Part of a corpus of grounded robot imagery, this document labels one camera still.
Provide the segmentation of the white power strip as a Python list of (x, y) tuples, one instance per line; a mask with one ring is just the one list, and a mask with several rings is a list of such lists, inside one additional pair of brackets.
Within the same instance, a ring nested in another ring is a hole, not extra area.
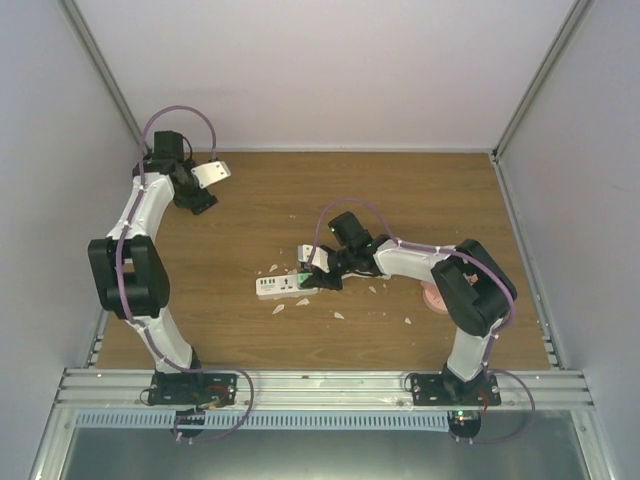
[(319, 292), (318, 288), (300, 289), (297, 282), (298, 274), (289, 273), (258, 278), (255, 281), (256, 296), (259, 300), (279, 300), (314, 295)]

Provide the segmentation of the light green plug adapter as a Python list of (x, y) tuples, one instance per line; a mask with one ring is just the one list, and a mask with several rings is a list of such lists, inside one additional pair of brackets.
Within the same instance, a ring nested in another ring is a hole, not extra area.
[(313, 277), (313, 273), (309, 271), (300, 272), (297, 275), (298, 287), (302, 290), (304, 289), (312, 289), (313, 286), (308, 282), (310, 278)]

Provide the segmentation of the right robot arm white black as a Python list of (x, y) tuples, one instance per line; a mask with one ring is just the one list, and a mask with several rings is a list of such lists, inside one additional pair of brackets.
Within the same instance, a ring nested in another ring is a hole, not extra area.
[(337, 250), (317, 243), (297, 247), (298, 261), (309, 273), (301, 287), (340, 291), (350, 275), (421, 282), (456, 326), (439, 374), (444, 396), (456, 405), (477, 396), (489, 382), (490, 351), (511, 320), (517, 298), (515, 286), (482, 244), (467, 239), (454, 246), (430, 246), (390, 233), (374, 237), (349, 211), (331, 220), (329, 228)]

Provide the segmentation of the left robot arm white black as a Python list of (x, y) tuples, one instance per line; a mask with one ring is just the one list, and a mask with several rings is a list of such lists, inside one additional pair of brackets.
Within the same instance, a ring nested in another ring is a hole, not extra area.
[(132, 171), (131, 193), (118, 222), (88, 245), (102, 308), (136, 331), (157, 372), (175, 375), (171, 391), (185, 404), (203, 398), (206, 380), (169, 311), (170, 280), (155, 238), (170, 204), (199, 215), (218, 202), (196, 175), (193, 153), (184, 151), (190, 146), (178, 132), (156, 132), (153, 149)]

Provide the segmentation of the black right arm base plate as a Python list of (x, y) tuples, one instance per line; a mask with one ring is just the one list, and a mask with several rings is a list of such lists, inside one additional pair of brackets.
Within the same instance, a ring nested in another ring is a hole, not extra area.
[(502, 403), (494, 375), (478, 373), (464, 382), (449, 371), (409, 373), (404, 388), (414, 406), (499, 406)]

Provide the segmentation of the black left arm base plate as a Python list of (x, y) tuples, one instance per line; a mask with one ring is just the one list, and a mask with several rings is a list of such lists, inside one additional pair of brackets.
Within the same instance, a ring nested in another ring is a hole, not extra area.
[(146, 406), (174, 405), (209, 408), (233, 405), (238, 376), (226, 373), (155, 372), (139, 400)]

